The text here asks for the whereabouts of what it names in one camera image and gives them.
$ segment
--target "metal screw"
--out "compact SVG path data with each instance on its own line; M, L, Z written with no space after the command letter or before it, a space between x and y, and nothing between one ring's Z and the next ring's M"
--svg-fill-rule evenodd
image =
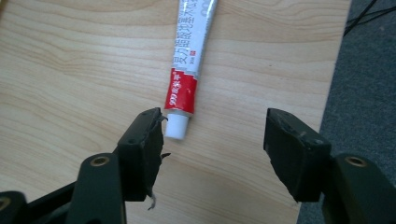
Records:
M91 160L91 166L102 166L108 163L110 159L108 157L96 157Z
M358 167L366 167L367 162L357 157L346 157L346 162Z
M11 204L11 199L8 197L0 198L0 211L4 210Z

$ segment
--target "carpeted floor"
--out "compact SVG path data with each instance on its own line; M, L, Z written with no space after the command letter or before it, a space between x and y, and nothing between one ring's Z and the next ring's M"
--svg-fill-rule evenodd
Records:
M371 1L353 0L348 19ZM395 0L378 0L368 13L390 7ZM396 11L344 37L320 133L333 155L364 156L396 186ZM297 223L324 223L321 203L303 203Z

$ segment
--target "wooden surface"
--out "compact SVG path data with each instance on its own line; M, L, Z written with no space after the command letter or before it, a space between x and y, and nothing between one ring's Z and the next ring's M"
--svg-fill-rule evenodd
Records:
M140 112L163 107L177 4L2 1L0 191L32 201L74 181ZM157 207L127 203L129 223L294 223L299 204L262 150L265 114L318 129L348 4L219 0L187 138L165 140Z

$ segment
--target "wood grain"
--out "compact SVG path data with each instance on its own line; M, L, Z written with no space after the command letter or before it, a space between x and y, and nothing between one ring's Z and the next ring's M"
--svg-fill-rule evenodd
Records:
M166 139L149 202L130 223L294 223L299 204L262 150L268 107L318 129L347 0L219 1L196 113ZM112 151L134 118L163 107L177 1L1 2L0 191L29 201Z

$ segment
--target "light wood tabletop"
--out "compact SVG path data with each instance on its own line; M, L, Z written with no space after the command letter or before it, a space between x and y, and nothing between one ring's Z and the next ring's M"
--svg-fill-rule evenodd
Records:
M75 181L140 112L163 108L177 6L1 2L0 191L30 202ZM295 223L300 205L262 149L266 110L318 130L348 7L219 0L186 139L165 139L157 205L126 203L128 223Z

